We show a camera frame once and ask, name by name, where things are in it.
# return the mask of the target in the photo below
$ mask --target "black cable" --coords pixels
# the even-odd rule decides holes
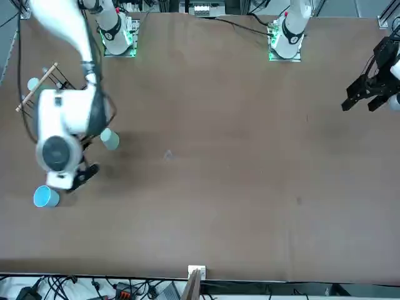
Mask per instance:
[[[248,27],[246,27],[246,26],[240,25],[240,24],[238,24],[238,23],[232,22],[232,21],[228,21],[228,20],[224,20],[224,19],[218,19],[218,18],[211,19],[211,20],[217,20],[217,21],[221,21],[221,22],[228,23],[228,24],[232,24],[232,25],[234,25],[234,26],[237,26],[237,27],[239,27],[239,28],[246,29],[246,30],[251,31],[251,32],[253,32],[253,33],[263,34],[263,35],[265,35],[265,36],[271,36],[271,37],[274,36],[272,33],[266,33],[266,32],[258,31],[258,30],[255,30],[255,29],[251,29],[251,28],[248,28]]]
[[[54,294],[53,300],[56,300],[57,296],[61,296],[61,295],[59,294],[58,291],[61,292],[61,294],[62,294],[61,297],[62,297],[63,299],[69,300],[68,297],[67,297],[67,295],[66,295],[66,293],[65,293],[65,291],[64,291],[64,289],[63,289],[63,284],[64,284],[67,280],[70,280],[70,279],[71,279],[70,277],[66,277],[66,278],[64,278],[62,281],[59,281],[59,280],[60,280],[59,278],[56,279],[56,281],[57,281],[57,283],[58,283],[58,287],[57,287],[56,292],[55,292],[55,294]]]
[[[102,295],[100,295],[100,292],[99,292],[99,286],[98,286],[98,282],[96,282],[96,281],[94,281],[94,278],[92,278],[92,286],[94,287],[94,289],[96,290],[96,292],[97,292],[97,295],[99,296],[99,299],[102,299],[103,298],[103,296]]]
[[[269,25],[269,22],[261,21],[261,19],[256,14],[254,14],[253,12],[249,12],[247,15],[254,17],[257,20],[258,23],[260,23],[260,24],[262,24],[264,26],[268,26]]]
[[[129,279],[129,289],[130,289],[130,295],[132,297],[132,281]]]
[[[54,287],[54,286],[58,286],[57,281],[54,279],[54,277],[48,277],[47,283],[49,284],[50,290],[52,290],[54,292],[55,296],[59,296],[61,299],[67,300],[63,295],[58,294],[57,289]]]
[[[321,9],[323,8],[326,0],[320,0],[317,8],[314,11],[314,17],[318,17],[319,13],[321,12]]]
[[[45,278],[47,278],[47,277],[48,277],[48,276],[40,277],[40,278],[35,282],[35,284],[32,286],[32,290],[38,291],[38,288],[39,288],[40,283],[41,283]]]
[[[268,286],[268,289],[269,289],[269,297],[268,297],[268,300],[271,300],[271,298],[273,297],[273,290],[271,289],[270,286]]]
[[[19,12],[17,12],[15,15],[13,15],[12,17],[10,17],[6,22],[2,23],[0,25],[0,28],[2,28],[4,25],[6,25],[9,21],[13,20],[16,16],[18,16]]]
[[[157,290],[155,289],[158,285],[160,285],[161,283],[163,283],[165,280],[160,280],[159,282],[157,282],[155,285],[151,285],[150,283],[153,281],[146,281],[145,284],[148,285],[147,287],[147,292],[146,292],[146,287],[144,288],[144,291],[142,292],[142,294],[140,295],[136,295],[136,296],[142,296],[142,298],[140,298],[140,300],[143,300],[145,297],[149,298],[150,300],[154,300],[157,298],[157,295],[154,297],[154,295],[152,293],[150,293],[150,290],[153,290],[155,292],[157,292]]]
[[[206,297],[204,297],[204,295],[210,297],[210,300],[215,300],[217,298],[212,297],[210,294],[201,294],[202,300],[206,300]]]
[[[293,293],[294,293],[295,295],[305,296],[306,299],[309,300],[309,299],[308,299],[308,295],[307,295],[307,293],[305,293],[305,292],[299,292],[297,289],[293,289]]]
[[[369,62],[371,61],[371,59],[372,59],[373,57],[374,57],[374,55],[371,55],[371,57],[367,60],[367,63],[365,64],[364,69],[362,69],[361,74],[364,74],[365,69],[367,68]]]
[[[84,9],[81,9],[81,13],[85,20],[88,20],[88,16],[86,15],[86,11]]]
[[[18,13],[21,13],[21,8],[22,8],[21,2],[19,2],[20,4],[19,6],[17,6],[17,4],[13,0],[9,0],[9,2],[17,9]]]
[[[265,4],[265,7],[267,7],[267,5],[271,2],[271,0],[264,0],[261,1],[260,4],[258,4],[256,6],[256,8],[254,8],[251,12],[249,12],[249,14],[253,13],[254,11],[256,11],[260,6],[262,6],[263,4]]]
[[[289,8],[290,8],[290,5],[288,5],[287,8],[285,8],[283,11],[281,11],[281,13],[278,14],[278,16],[279,16],[279,17],[282,16],[282,14],[283,14],[285,11],[287,11]]]
[[[55,284],[55,283],[50,284],[50,278],[49,278],[49,277],[47,278],[47,282],[48,282],[48,284],[49,284],[49,290],[47,291],[47,293],[46,293],[46,295],[44,296],[43,300],[46,300],[46,298],[48,297],[50,291],[53,290],[53,286],[54,286],[54,284]]]
[[[25,109],[24,109],[24,104],[23,104],[23,95],[22,95],[22,89],[21,89],[21,59],[22,59],[21,13],[19,13],[19,17],[18,17],[17,30],[18,30],[17,88],[18,88],[19,104],[21,105],[21,116],[22,116],[22,121],[24,123],[24,127],[25,127],[25,130],[26,130],[26,133],[27,133],[28,137],[30,138],[30,140],[34,144],[36,144],[37,143],[37,139],[33,136],[32,132],[31,132],[31,130],[29,128],[28,122],[26,121]]]
[[[392,33],[393,33],[394,30],[395,30],[395,29],[393,28],[394,22],[395,22],[396,20],[398,20],[398,19],[400,19],[400,16],[397,16],[397,17],[395,17],[395,18],[393,19],[393,22],[392,22]]]
[[[116,284],[112,284],[112,283],[110,282],[110,280],[108,280],[107,277],[104,277],[104,278],[105,278],[105,280],[108,282],[108,284],[109,284],[110,286],[112,286],[113,289],[117,289],[117,285],[116,285]]]

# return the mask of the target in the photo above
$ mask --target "electrical wiring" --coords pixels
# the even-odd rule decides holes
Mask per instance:
[[[130,295],[132,296],[132,281],[129,279]]]
[[[262,31],[259,31],[259,30],[255,30],[255,29],[252,29],[252,28],[249,28],[249,27],[246,27],[246,26],[243,26],[243,25],[240,25],[240,24],[238,24],[238,23],[235,23],[235,22],[232,22],[232,21],[228,21],[228,20],[225,20],[225,19],[214,18],[214,19],[210,19],[210,20],[216,20],[216,21],[225,22],[225,23],[231,24],[231,25],[233,25],[233,26],[237,26],[237,27],[239,27],[239,28],[243,28],[243,29],[245,29],[245,30],[251,31],[251,32],[253,32],[253,33],[263,34],[263,35],[265,35],[265,36],[271,36],[271,37],[273,36],[273,34],[271,34],[271,33],[267,33],[267,32],[262,32]]]
[[[30,140],[36,144],[37,139],[33,136],[28,121],[26,120],[25,109],[23,105],[23,95],[22,95],[22,88],[21,88],[21,60],[22,60],[22,42],[21,42],[21,12],[19,12],[18,22],[17,22],[17,31],[18,31],[18,58],[17,58],[17,89],[18,89],[18,97],[19,97],[19,104],[21,105],[21,117],[24,123],[24,127],[26,133]]]
[[[2,23],[0,25],[0,28],[2,28],[3,26],[5,26],[6,24],[8,24],[8,22],[10,22],[11,20],[13,20],[16,16],[19,15],[19,12],[17,12],[15,15],[13,15],[12,17],[10,17],[6,22]]]
[[[268,26],[270,24],[269,22],[261,21],[261,19],[256,14],[254,14],[253,12],[249,12],[247,15],[254,17],[257,20],[258,23],[260,23],[260,24],[262,24],[264,26]]]
[[[297,289],[293,289],[293,294],[294,295],[300,295],[300,296],[305,296],[307,300],[308,299],[308,295],[305,292],[299,292]]]
[[[9,0],[9,2],[19,11],[19,13],[22,12],[22,8],[26,11],[26,6],[25,4],[21,3],[21,0],[18,1],[19,6],[17,6],[16,2],[14,2],[14,0]]]
[[[217,298],[212,297],[210,294],[201,294],[202,300],[206,300],[206,297],[204,295],[210,297],[210,300],[216,300]]]
[[[160,284],[161,283],[161,281],[159,282],[159,283],[157,283],[156,285],[154,285],[154,286],[151,286],[149,283],[147,284],[148,285],[148,288],[147,288],[147,293],[146,294],[144,294],[141,298],[140,298],[140,300],[143,300],[144,298],[149,298],[150,300],[153,300],[153,299],[155,299],[155,297],[153,297],[152,296],[152,294],[150,294],[149,293],[149,291],[150,291],[150,288],[155,288],[158,284]]]
[[[393,19],[392,26],[391,26],[392,27],[392,33],[395,31],[395,29],[393,28],[394,22],[396,22],[396,20],[398,20],[398,19],[400,19],[400,16],[397,16],[397,17],[395,17]]]
[[[107,277],[104,277],[104,278],[105,278],[105,280],[108,282],[108,284],[109,284],[110,286],[112,286],[113,289],[117,289],[117,285],[116,285],[116,284],[112,284],[112,283],[110,282],[110,280],[109,280]]]
[[[96,281],[94,281],[94,278],[92,278],[92,285],[93,285],[94,289],[96,290],[96,293],[99,296],[99,299],[102,299],[103,296],[100,295],[99,288],[98,288],[98,283]]]
[[[290,8],[290,5],[288,5],[287,8],[285,8],[283,11],[281,11],[281,13],[278,14],[278,16],[279,16],[279,17],[282,16],[282,14],[283,14],[285,11],[287,11],[289,8]]]
[[[52,285],[50,285],[50,279],[47,279],[47,282],[49,283],[49,290],[47,291],[46,295],[44,296],[43,300],[46,300],[46,298],[48,297],[49,293],[51,290],[53,290],[53,286],[55,283],[53,283]]]
[[[61,292],[63,299],[69,300],[63,289],[63,284],[70,279],[71,279],[70,277],[66,277],[62,281],[60,281],[59,278],[56,279],[56,282],[58,283],[58,287],[57,287],[56,291],[54,292],[54,300],[56,300],[57,296],[60,296],[59,291]]]
[[[270,286],[268,286],[268,289],[269,289],[269,297],[268,297],[268,300],[271,300],[271,298],[273,297],[273,290],[271,289]]]

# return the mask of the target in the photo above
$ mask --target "metal bracket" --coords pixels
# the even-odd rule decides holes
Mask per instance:
[[[188,266],[187,273],[189,274],[189,279],[181,300],[199,300],[200,281],[206,278],[206,266]]]
[[[379,25],[379,29],[387,29],[387,28],[389,28],[388,22],[387,21],[381,21],[380,18],[381,18],[380,16],[377,17],[377,23]]]
[[[195,271],[200,270],[201,280],[206,280],[206,266],[187,266],[187,277],[190,278],[190,275]]]

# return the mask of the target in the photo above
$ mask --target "tabletop surface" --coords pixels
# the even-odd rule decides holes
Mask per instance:
[[[253,18],[230,17],[263,30]],[[0,269],[211,279],[400,280],[400,115],[340,104],[384,36],[374,19],[312,19],[301,63],[269,62],[264,36],[149,14],[135,59],[104,58],[121,145],[56,209],[18,104],[16,57],[0,87]],[[22,22],[22,85],[77,52]]]

